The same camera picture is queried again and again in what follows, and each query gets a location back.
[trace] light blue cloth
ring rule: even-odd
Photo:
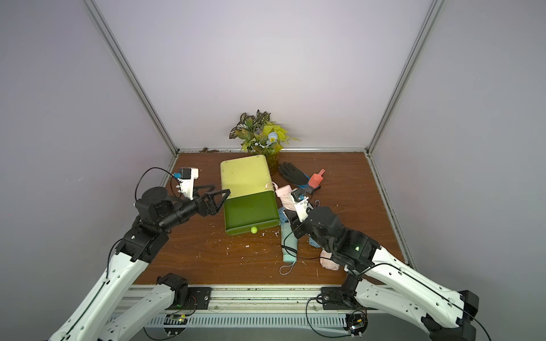
[[[316,241],[314,241],[311,237],[309,237],[309,245],[313,246],[313,247],[316,247],[316,248],[320,248],[321,246],[319,244],[317,244]]]
[[[278,209],[278,217],[281,220],[281,223],[287,223],[288,222],[288,217],[284,213],[284,207],[281,207],[281,208]]]

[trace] mounting plate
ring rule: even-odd
[[[188,289],[190,297],[195,296],[197,300],[197,310],[207,310],[212,288],[208,286],[190,286]]]
[[[324,310],[347,310],[347,307],[342,304],[336,304],[332,301],[341,299],[339,296],[340,286],[324,286],[321,288],[323,298],[322,309]]]

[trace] plant pot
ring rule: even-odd
[[[278,155],[279,153],[266,155],[265,160],[268,162],[269,174],[273,175],[278,172]]]

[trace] yellow-green storage box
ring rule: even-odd
[[[238,235],[279,226],[275,192],[271,182],[265,156],[254,155],[246,158],[226,160],[220,163],[222,189],[231,194],[224,203],[225,232]]]

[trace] black glove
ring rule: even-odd
[[[307,174],[297,169],[296,166],[294,166],[292,163],[284,162],[280,164],[278,166],[278,172],[286,181],[292,182],[299,188],[307,189],[307,191],[312,190],[311,193],[313,193],[313,190],[320,188],[320,186],[315,189],[310,187],[308,185],[309,177],[307,176]]]

